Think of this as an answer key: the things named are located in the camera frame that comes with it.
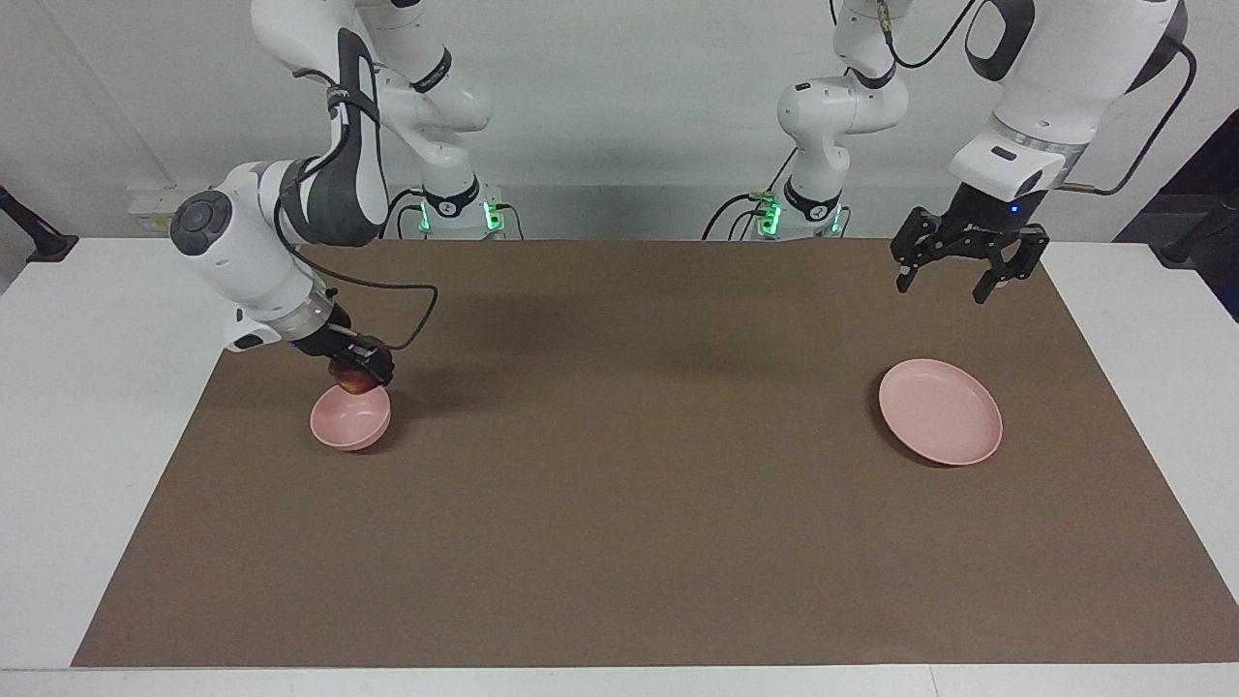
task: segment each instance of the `white table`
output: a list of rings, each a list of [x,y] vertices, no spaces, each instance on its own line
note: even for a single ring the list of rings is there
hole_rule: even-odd
[[[1194,274],[1162,269],[1144,246],[1056,244],[1046,266],[1239,597],[1239,326]],[[1239,664],[67,670],[229,311],[151,239],[83,239],[0,295],[0,695],[1239,695]]]

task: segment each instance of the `green led light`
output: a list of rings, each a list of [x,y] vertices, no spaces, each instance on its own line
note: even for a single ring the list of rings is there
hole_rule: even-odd
[[[766,209],[764,219],[762,219],[762,234],[766,236],[778,236],[778,223],[783,217],[783,206],[772,199],[767,199],[767,204],[769,207]]]
[[[830,233],[828,236],[841,238],[847,233],[847,223],[851,222],[851,208],[847,206],[840,206],[835,210],[835,219],[830,224]]]
[[[503,215],[494,212],[494,207],[491,206],[489,201],[482,202],[482,209],[486,210],[486,224],[491,228],[491,232],[503,228]]]

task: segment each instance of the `wall socket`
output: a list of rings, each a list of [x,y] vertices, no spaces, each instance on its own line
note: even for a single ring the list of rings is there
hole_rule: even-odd
[[[129,217],[138,229],[146,234],[167,234],[172,230],[172,215],[201,188],[160,188],[155,191],[131,191],[133,202]]]

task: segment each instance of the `apple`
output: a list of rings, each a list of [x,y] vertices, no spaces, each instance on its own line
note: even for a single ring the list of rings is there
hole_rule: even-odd
[[[366,395],[379,386],[374,376],[339,359],[331,360],[327,373],[336,380],[336,385],[349,395]]]

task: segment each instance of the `white wall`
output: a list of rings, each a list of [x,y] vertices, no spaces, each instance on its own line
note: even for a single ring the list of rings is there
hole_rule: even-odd
[[[1077,0],[1038,0],[1053,1]],[[263,53],[247,0],[5,0],[0,181],[66,230],[133,233],[124,191],[150,186],[159,172],[98,116],[47,28],[26,21],[22,7],[40,2],[176,183],[207,184],[242,161],[325,146],[321,89]],[[914,5],[903,52],[924,54],[961,5]],[[1113,238],[1239,108],[1239,2],[1189,7],[1197,89],[1127,192],[1049,197],[1040,219],[1054,236]],[[825,0],[434,0],[431,11],[460,64],[496,93],[492,126],[470,140],[479,168],[524,199],[532,234],[699,235],[714,202],[764,186],[787,154],[774,119],[783,87],[841,71]],[[1114,182],[1183,72],[1177,62],[1121,102],[1075,178]],[[945,165],[999,94],[971,73],[958,40],[908,83],[912,109],[898,129],[847,141],[857,234],[892,234],[914,204],[943,208],[957,184]],[[416,173],[401,155],[388,149],[389,180],[411,183]],[[652,188],[664,184],[678,188]],[[582,191],[595,203],[581,202]],[[553,208],[564,201],[579,206]],[[633,218],[612,225],[610,215],[582,215],[582,206]]]

